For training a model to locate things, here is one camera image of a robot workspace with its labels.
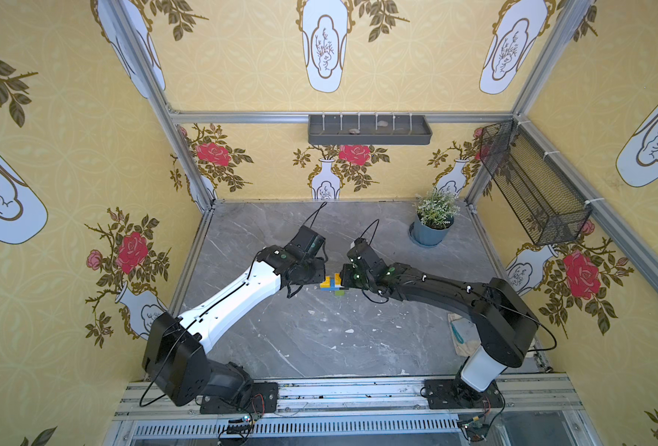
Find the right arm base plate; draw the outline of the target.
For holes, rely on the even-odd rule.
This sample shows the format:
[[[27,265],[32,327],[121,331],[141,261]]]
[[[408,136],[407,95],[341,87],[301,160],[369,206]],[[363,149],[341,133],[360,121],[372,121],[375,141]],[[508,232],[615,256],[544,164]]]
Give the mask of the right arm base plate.
[[[477,391],[460,379],[427,379],[420,395],[427,400],[431,410],[469,409],[487,412],[505,407],[505,400],[495,380],[490,382],[486,390]]]

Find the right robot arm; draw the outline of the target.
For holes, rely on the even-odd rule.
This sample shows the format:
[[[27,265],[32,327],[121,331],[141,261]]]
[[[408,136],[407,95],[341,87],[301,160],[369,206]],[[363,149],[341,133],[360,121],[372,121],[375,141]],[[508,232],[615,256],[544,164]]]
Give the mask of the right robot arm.
[[[463,282],[428,274],[408,264],[386,264],[363,238],[347,252],[340,277],[348,288],[397,301],[418,302],[470,320],[480,347],[457,377],[458,388],[484,392],[507,368],[522,366],[539,321],[509,282]]]

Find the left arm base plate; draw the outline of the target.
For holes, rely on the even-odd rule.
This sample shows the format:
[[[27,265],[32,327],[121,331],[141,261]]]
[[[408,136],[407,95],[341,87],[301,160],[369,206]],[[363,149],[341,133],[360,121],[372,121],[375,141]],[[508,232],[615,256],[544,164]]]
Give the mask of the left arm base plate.
[[[273,414],[279,401],[277,382],[254,382],[249,390],[228,403],[219,397],[204,396],[201,414]]]

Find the potted plant blue pot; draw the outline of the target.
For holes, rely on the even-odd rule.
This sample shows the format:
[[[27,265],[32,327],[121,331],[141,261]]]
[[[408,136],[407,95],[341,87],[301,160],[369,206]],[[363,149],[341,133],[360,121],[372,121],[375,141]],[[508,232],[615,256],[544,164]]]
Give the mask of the potted plant blue pot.
[[[445,239],[460,207],[454,193],[433,190],[419,199],[415,210],[415,219],[410,226],[412,240],[423,247],[435,247]]]

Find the blue long lego brick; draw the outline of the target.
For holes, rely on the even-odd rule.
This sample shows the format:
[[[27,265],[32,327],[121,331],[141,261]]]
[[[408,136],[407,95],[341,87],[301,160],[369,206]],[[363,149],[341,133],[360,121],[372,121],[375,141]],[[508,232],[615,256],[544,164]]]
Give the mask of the blue long lego brick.
[[[322,284],[321,289],[337,292],[337,291],[345,291],[345,287],[341,285],[334,284],[333,282],[329,282],[329,284]]]

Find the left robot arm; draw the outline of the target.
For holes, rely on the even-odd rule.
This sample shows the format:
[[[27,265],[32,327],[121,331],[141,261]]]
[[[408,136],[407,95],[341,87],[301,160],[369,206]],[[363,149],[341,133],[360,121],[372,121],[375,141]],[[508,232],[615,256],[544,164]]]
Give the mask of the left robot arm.
[[[247,271],[199,306],[178,316],[160,314],[150,326],[142,366],[176,406],[198,397],[243,407],[254,380],[234,362],[208,358],[224,334],[268,297],[325,279],[325,238],[303,225],[287,245],[260,250]]]

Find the aluminium front rail frame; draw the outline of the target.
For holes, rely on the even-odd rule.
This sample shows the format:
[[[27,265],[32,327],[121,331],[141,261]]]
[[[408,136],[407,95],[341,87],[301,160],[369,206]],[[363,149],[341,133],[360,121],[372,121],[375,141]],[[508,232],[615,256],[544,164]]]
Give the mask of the aluminium front rail frame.
[[[106,445],[249,445],[255,440],[431,435],[460,445],[598,445],[583,403],[564,374],[504,375],[505,407],[479,412],[431,410],[420,395],[428,376],[269,378],[277,382],[273,414],[201,414],[204,397],[176,406],[156,387],[131,383],[104,439]]]

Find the grey wall shelf tray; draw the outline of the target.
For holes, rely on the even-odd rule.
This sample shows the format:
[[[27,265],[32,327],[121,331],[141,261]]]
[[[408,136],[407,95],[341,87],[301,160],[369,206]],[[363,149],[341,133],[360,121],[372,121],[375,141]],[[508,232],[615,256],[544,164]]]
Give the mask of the grey wall shelf tray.
[[[433,130],[413,113],[321,113],[308,120],[311,145],[428,145]]]

